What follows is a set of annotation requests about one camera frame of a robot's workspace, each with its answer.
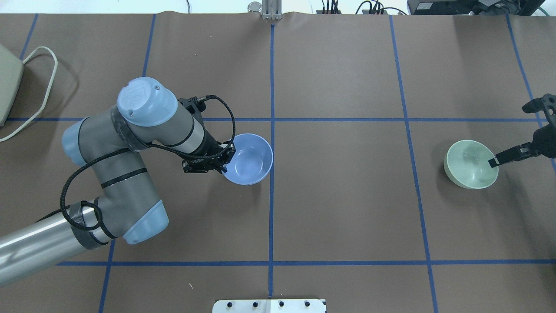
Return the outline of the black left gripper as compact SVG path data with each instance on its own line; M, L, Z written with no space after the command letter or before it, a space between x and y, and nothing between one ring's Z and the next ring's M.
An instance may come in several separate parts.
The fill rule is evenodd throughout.
M232 133L229 140L217 141L207 130L203 123L202 112L206 110L206 102L216 100L224 105L231 118ZM203 139L200 145L189 155L195 157L183 156L182 167L185 173L207 173L209 171L217 171L221 174L228 172L227 166L234 158L236 149L234 146L234 137L236 136L235 116L229 105L220 97L191 97L180 98L179 103L192 115L194 121L200 123L203 131Z

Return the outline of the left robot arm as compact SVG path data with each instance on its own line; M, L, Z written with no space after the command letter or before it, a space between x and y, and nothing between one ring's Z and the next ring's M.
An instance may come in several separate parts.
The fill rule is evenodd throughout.
M233 130L217 141L203 124L216 95L177 98L151 77L127 83L116 105L68 127L66 155L78 169L65 181L58 209L1 238L1 286L109 244L119 237L141 243L169 225L163 201L140 152L179 156L185 173L225 173L235 154Z

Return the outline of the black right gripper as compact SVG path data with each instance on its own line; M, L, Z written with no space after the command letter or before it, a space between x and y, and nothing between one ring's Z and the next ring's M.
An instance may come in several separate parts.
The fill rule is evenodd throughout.
M548 125L534 131L533 140L526 145L517 145L495 154L488 160L491 168L496 168L506 163L544 155L547 158L556 157L556 122L555 122L555 95L545 94L543 97L532 99L522 106L524 113L544 112Z

